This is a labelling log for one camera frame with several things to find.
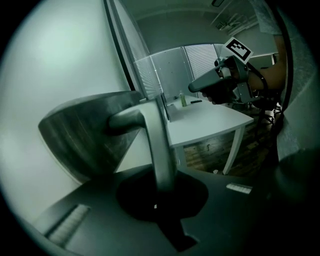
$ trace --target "table leg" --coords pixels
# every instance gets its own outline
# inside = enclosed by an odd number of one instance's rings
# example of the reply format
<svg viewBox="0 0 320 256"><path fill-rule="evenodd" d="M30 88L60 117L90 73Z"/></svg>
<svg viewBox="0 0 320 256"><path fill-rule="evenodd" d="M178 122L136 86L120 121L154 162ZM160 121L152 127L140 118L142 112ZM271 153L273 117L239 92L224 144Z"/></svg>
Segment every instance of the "table leg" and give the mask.
<svg viewBox="0 0 320 256"><path fill-rule="evenodd" d="M228 160L226 161L225 167L223 169L224 175L228 174L228 172L230 171L230 169L232 167L232 164L234 163L234 161L236 159L242 138L244 136L245 128L246 128L245 126L242 126L242 127L238 128L237 130L235 130L231 151L230 151Z"/></svg>
<svg viewBox="0 0 320 256"><path fill-rule="evenodd" d="M184 146L178 146L174 149L175 158L178 166L187 167L187 160L185 155Z"/></svg>

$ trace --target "person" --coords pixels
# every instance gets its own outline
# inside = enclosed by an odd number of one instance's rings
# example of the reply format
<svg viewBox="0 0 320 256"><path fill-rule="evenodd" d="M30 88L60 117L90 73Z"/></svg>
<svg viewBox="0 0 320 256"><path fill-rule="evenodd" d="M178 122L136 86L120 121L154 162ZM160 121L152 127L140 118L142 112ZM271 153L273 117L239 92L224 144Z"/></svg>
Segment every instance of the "person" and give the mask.
<svg viewBox="0 0 320 256"><path fill-rule="evenodd" d="M268 89L283 89L281 101L287 92L287 50L282 32L276 22L272 10L264 0L249 0L258 19L262 33L272 34L279 54L279 60L273 66L261 69L259 72L265 78ZM320 90L318 86L318 66L313 59L311 50L293 22L279 11L290 38L293 58L293 82L287 109L283 112L282 129L277 135L277 157L281 159L298 152L304 148L320 147L320 120L314 109L320 109ZM237 73L230 70L231 75L237 79ZM248 84L252 90L262 90L263 83L260 78L250 72ZM203 93L204 97L213 104L210 95Z"/></svg>

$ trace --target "gray shirt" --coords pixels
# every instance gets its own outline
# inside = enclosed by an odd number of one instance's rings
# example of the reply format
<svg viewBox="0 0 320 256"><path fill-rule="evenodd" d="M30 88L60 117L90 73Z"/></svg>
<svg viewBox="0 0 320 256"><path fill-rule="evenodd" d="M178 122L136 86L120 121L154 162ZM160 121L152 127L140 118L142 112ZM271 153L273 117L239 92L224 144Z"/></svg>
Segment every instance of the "gray shirt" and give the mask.
<svg viewBox="0 0 320 256"><path fill-rule="evenodd" d="M281 30L263 0L249 0L256 13L260 31L281 35ZM320 147L320 87L318 66L304 38L289 17L280 11L286 25L293 56L293 83L283 128L277 137L279 160L303 148ZM287 83L282 93L286 93Z"/></svg>

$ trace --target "wooden floor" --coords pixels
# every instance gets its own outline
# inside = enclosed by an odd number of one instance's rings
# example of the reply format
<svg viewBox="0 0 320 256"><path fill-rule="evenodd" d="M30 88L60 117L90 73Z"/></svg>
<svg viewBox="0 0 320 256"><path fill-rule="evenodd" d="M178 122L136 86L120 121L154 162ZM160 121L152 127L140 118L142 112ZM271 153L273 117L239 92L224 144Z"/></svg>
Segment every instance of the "wooden floor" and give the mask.
<svg viewBox="0 0 320 256"><path fill-rule="evenodd" d="M259 110L255 107L239 111L248 116L259 113ZM266 114L273 116L273 112L266 112ZM259 145L255 140L257 121L258 117L255 116L254 122L246 126L241 146L228 175L240 177L253 176L265 160L269 150ZM271 127L272 125L264 120L258 130L260 141L268 146L271 146ZM214 170L218 170L218 174L222 174L231 150L234 135L235 132L233 131L186 146L184 152L187 166L211 173Z"/></svg>

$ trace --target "white table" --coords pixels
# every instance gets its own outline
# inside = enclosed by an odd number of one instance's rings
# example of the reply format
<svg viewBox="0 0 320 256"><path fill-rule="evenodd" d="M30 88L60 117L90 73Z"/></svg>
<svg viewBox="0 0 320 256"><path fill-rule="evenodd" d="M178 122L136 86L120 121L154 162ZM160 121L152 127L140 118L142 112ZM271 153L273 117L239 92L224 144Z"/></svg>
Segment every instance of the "white table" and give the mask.
<svg viewBox="0 0 320 256"><path fill-rule="evenodd" d="M231 151L223 174L228 174L238 153L246 125L253 118L222 105L213 105L207 100L190 104L199 100L186 96L186 107L182 107L180 99L173 101L172 121L167 123L169 144L175 149L178 164L187 166L184 146L200 142L215 136L235 131Z"/></svg>

